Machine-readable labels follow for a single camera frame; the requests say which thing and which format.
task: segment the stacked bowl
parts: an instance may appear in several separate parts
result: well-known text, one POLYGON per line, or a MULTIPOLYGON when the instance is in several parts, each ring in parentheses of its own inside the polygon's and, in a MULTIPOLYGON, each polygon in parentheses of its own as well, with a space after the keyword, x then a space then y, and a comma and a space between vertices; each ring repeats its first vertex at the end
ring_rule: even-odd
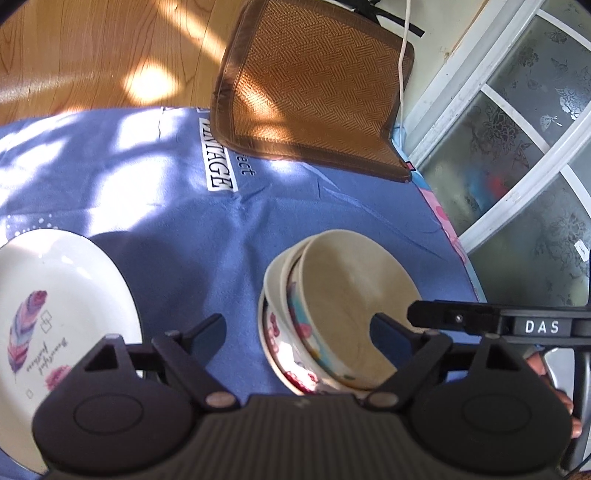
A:
POLYGON ((364 398, 396 372, 369 337, 372 316, 382 312, 414 329, 406 312, 419 299, 383 247, 356 232, 329 230, 267 268, 258 309, 262 347, 292 392, 364 398))

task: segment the white label on tablecloth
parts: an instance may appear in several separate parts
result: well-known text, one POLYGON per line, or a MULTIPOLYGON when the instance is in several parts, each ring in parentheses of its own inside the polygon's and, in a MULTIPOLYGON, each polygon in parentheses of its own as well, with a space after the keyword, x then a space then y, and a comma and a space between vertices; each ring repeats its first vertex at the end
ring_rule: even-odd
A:
POLYGON ((227 149, 212 137, 212 130, 207 118, 199 119, 199 135, 201 136, 207 189, 210 192, 218 192, 219 190, 237 192, 238 184, 232 169, 230 155, 227 149))

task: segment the metal screw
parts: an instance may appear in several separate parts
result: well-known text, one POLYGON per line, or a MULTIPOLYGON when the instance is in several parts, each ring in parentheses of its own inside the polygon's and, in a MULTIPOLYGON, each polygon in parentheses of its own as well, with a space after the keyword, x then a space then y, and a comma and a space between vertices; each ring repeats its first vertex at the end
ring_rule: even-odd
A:
POLYGON ((370 405, 375 408, 392 408, 399 400, 398 395, 391 392, 372 393, 368 398, 370 405))
POLYGON ((205 397, 205 403, 211 408, 229 408, 236 403, 236 397, 230 392, 213 392, 205 397))

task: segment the white cable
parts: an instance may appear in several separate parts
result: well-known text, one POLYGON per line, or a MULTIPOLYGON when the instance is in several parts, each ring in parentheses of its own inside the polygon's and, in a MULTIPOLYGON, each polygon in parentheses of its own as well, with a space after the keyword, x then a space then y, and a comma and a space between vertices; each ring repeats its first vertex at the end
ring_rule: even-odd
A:
POLYGON ((402 116, 404 114, 404 78, 402 75, 402 63, 404 61, 404 53, 406 52, 408 28, 410 27, 410 3, 411 0, 407 0, 406 12, 404 14, 404 34, 402 35, 402 47, 400 49, 400 58, 398 59, 398 83, 400 84, 400 124, 398 127, 398 140, 400 149, 402 149, 402 116))

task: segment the wooden floor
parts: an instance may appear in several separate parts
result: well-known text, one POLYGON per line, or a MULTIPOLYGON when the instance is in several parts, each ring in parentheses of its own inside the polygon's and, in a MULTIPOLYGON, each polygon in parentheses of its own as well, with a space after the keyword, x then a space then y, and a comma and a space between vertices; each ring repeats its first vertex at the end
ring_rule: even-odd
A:
POLYGON ((0 28, 0 125, 91 108, 208 107, 242 0, 28 0, 0 28))

